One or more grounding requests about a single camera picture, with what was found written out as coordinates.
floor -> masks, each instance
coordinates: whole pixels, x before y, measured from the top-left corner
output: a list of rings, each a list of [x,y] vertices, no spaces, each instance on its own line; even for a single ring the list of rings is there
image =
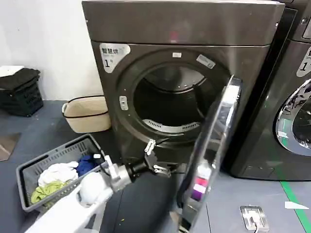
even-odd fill
[[[61,115],[62,101],[45,101],[44,107],[30,118],[10,116],[0,111],[0,136],[22,133],[8,161],[0,162],[1,231],[24,232],[37,218],[37,213],[25,213],[19,201],[15,169],[18,165],[56,148],[79,134],[74,133]],[[120,162],[120,154],[112,131],[93,136],[106,154]],[[175,225],[169,212],[176,209],[174,196],[182,174],[171,179],[146,174],[134,184],[116,193],[107,203],[101,233],[171,233]],[[265,211],[271,233],[303,233],[306,230],[294,210],[284,208],[288,198],[280,182],[235,179],[225,173],[217,177],[207,202],[199,216],[196,233],[247,233],[240,212],[242,205],[258,205]],[[311,183],[289,183],[300,204],[311,207]],[[311,210],[303,211],[309,223]]]

green floor tape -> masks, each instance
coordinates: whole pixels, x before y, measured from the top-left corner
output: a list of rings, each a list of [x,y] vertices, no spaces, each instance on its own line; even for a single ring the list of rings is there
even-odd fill
[[[293,191],[290,187],[290,184],[286,181],[281,181],[280,183],[281,183],[288,199],[292,202],[299,204],[295,194],[293,193]],[[311,233],[311,223],[309,222],[305,211],[304,210],[295,210],[295,212],[299,218],[299,221],[301,222],[301,225],[305,229],[306,233]]]

towel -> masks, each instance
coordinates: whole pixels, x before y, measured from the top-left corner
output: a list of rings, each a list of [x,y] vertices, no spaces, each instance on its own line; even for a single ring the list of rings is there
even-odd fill
[[[60,181],[66,183],[68,181],[74,181],[78,179],[78,173],[76,167],[78,167],[77,162],[70,162],[67,164],[53,164],[48,169],[44,170],[38,179],[38,184],[40,187],[45,187],[54,181]]]
[[[77,167],[77,172],[80,176],[83,176],[84,174],[91,171],[93,168],[97,166],[95,159],[91,155],[85,155],[83,156],[80,161],[79,165]]]
[[[35,204],[38,201],[41,201],[48,195],[56,192],[58,189],[64,187],[66,183],[60,182],[60,181],[53,181],[49,184],[47,184],[45,187],[37,187],[33,194],[31,195],[31,202],[32,204]]]

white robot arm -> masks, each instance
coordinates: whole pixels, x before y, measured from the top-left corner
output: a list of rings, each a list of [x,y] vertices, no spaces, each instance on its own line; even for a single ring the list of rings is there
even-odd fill
[[[152,140],[146,147],[144,158],[131,165],[117,166],[105,156],[101,172],[86,175],[79,186],[59,200],[26,233],[78,233],[114,192],[122,190],[141,173],[150,171],[170,177],[167,168],[156,164],[157,158],[152,152],[154,145]]]

white wall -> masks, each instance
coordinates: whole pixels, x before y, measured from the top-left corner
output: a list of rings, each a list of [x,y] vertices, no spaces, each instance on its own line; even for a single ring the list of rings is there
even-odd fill
[[[0,0],[0,26],[0,65],[39,69],[44,99],[103,93],[81,0]]]

